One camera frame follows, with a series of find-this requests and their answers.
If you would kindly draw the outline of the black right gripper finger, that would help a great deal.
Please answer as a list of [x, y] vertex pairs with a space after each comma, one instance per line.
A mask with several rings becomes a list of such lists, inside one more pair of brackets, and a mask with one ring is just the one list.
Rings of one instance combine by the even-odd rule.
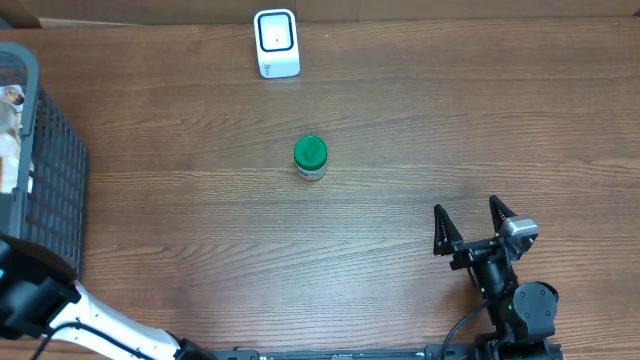
[[462, 235], [451, 221], [448, 213], [440, 204], [434, 206], [434, 255], [452, 255], [457, 247], [464, 243]]
[[489, 206], [491, 210], [491, 217], [494, 227], [494, 232], [499, 233], [504, 222], [511, 217], [515, 217], [516, 214], [509, 209], [497, 195], [489, 197]]

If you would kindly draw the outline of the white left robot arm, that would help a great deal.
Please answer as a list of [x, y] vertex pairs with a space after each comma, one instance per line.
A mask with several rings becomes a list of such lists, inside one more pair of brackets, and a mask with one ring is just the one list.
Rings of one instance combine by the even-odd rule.
[[23, 336], [42, 340], [34, 359], [53, 340], [110, 359], [215, 359], [192, 341], [138, 323], [97, 300], [51, 250], [3, 235], [1, 337]]

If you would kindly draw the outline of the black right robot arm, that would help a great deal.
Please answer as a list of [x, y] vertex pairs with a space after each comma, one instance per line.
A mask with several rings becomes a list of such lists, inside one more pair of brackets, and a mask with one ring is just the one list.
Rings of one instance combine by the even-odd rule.
[[492, 331], [475, 338], [466, 350], [470, 359], [561, 359], [561, 347], [548, 343], [555, 334], [557, 290], [545, 282], [519, 283], [513, 267], [534, 244], [538, 225], [529, 216], [517, 215], [495, 195], [489, 198], [489, 207], [494, 235], [467, 242], [444, 207], [434, 206], [433, 254], [450, 255], [451, 269], [466, 270], [482, 298], [481, 305], [449, 331], [440, 357], [447, 357], [456, 332], [485, 311]]

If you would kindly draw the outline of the green lid jar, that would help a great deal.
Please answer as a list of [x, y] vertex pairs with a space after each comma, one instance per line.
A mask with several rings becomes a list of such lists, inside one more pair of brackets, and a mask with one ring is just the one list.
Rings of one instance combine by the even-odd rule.
[[327, 172], [328, 148], [317, 136], [304, 136], [294, 146], [294, 162], [298, 175], [307, 181], [317, 181]]

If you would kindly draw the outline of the clear snack bag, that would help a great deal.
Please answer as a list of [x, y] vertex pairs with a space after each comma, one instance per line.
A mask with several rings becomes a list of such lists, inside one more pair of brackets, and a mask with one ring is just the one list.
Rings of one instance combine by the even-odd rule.
[[18, 186], [22, 140], [21, 115], [25, 96], [19, 85], [1, 87], [1, 192], [11, 194]]

